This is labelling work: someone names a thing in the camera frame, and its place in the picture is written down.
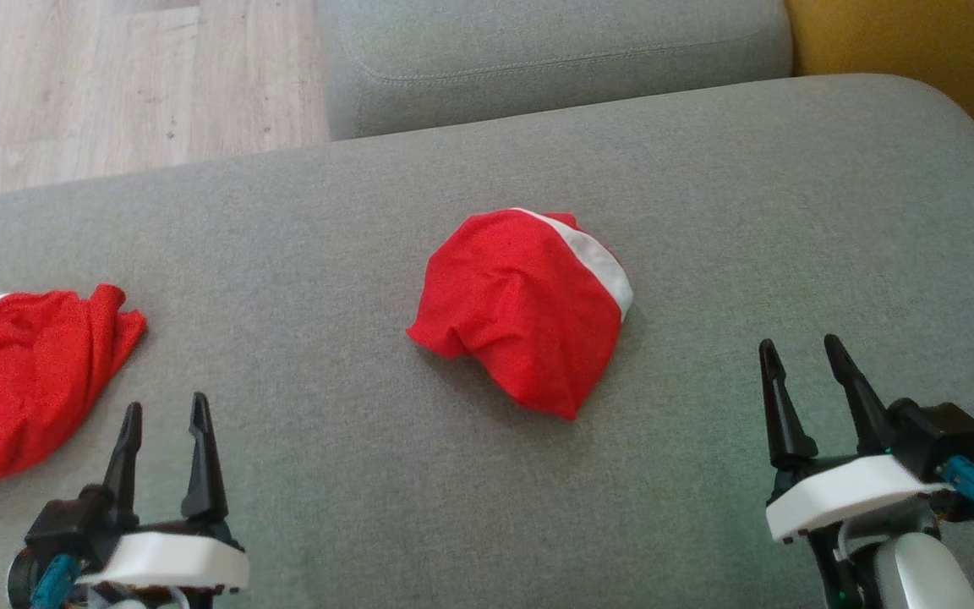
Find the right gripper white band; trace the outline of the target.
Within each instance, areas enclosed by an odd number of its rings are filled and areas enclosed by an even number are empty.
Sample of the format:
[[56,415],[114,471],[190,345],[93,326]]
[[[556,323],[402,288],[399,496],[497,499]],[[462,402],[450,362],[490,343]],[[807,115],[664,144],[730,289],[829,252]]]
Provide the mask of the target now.
[[[888,453],[888,410],[835,334],[824,335],[830,369],[842,386],[859,455]],[[795,471],[818,455],[787,390],[773,340],[758,347],[769,462]],[[952,608],[955,556],[937,537],[931,501],[951,493],[927,483],[892,455],[863,456],[809,475],[765,510],[774,542],[804,540],[822,579],[824,608]]]

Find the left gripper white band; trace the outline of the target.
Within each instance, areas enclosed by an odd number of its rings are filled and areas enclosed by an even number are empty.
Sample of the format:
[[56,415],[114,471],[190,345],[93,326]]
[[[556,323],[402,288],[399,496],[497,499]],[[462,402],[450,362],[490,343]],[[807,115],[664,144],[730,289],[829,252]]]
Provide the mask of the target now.
[[101,566],[86,569],[74,583],[74,597],[89,606],[138,601],[146,608],[210,608],[217,597],[248,589],[249,556],[227,522],[227,491],[208,398],[196,391],[189,417],[192,468],[179,505],[185,519],[139,525],[133,502],[142,427],[142,405],[133,402],[125,409],[103,481],[112,494],[111,545],[101,554]]

